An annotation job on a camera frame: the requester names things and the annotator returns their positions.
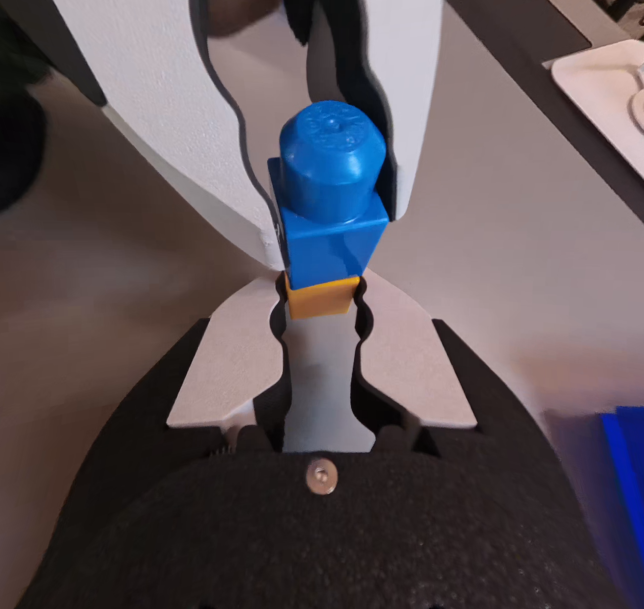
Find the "blue plastic bin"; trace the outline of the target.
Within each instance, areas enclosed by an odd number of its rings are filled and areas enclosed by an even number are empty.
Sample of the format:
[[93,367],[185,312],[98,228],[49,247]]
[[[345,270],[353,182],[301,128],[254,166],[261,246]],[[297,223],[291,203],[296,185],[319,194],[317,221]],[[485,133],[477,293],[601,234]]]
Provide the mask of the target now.
[[618,549],[635,608],[643,607],[643,407],[619,406],[600,416],[621,510]]

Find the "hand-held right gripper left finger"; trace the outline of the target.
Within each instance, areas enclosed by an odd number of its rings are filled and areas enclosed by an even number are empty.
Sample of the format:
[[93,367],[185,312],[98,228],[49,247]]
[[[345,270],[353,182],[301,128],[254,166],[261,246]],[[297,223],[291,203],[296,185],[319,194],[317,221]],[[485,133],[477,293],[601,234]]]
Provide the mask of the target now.
[[169,428],[217,427],[235,446],[242,428],[263,429],[281,451],[292,404],[285,274],[260,277],[209,317],[173,407]]

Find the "orange mega block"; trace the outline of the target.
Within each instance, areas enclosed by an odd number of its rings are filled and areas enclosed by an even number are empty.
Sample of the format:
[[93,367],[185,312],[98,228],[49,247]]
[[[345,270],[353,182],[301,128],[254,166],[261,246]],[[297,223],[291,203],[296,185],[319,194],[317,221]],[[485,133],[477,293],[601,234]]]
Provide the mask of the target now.
[[284,275],[291,320],[347,313],[361,280],[360,276],[353,276],[294,290],[289,284],[288,274],[284,272]]

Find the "blue mega block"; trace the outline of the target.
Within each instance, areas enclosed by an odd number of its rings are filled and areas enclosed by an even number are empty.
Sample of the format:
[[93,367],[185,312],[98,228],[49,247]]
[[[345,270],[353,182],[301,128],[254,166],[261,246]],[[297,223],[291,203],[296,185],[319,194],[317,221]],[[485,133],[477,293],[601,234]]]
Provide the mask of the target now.
[[284,124],[267,166],[292,290],[362,276],[390,221],[375,189],[385,157],[378,128],[341,101]]

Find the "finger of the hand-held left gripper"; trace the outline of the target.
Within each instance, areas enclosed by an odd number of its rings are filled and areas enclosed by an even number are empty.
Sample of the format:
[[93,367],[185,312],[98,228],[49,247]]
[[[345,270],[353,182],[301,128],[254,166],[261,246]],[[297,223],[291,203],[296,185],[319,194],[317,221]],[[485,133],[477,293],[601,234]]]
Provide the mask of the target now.
[[313,0],[311,101],[362,110],[386,143],[376,188],[391,221],[406,213],[423,149],[444,0]]
[[217,232],[285,268],[277,209],[246,121],[209,57],[205,0],[53,0],[106,100],[103,113]]

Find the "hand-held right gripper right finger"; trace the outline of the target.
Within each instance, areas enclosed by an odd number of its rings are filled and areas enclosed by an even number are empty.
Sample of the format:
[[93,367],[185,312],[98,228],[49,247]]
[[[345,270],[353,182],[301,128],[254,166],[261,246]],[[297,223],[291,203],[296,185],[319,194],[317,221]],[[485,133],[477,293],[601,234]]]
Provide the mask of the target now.
[[358,336],[352,414],[375,437],[385,427],[416,442],[425,428],[474,430],[477,420],[434,320],[371,269],[354,294]]

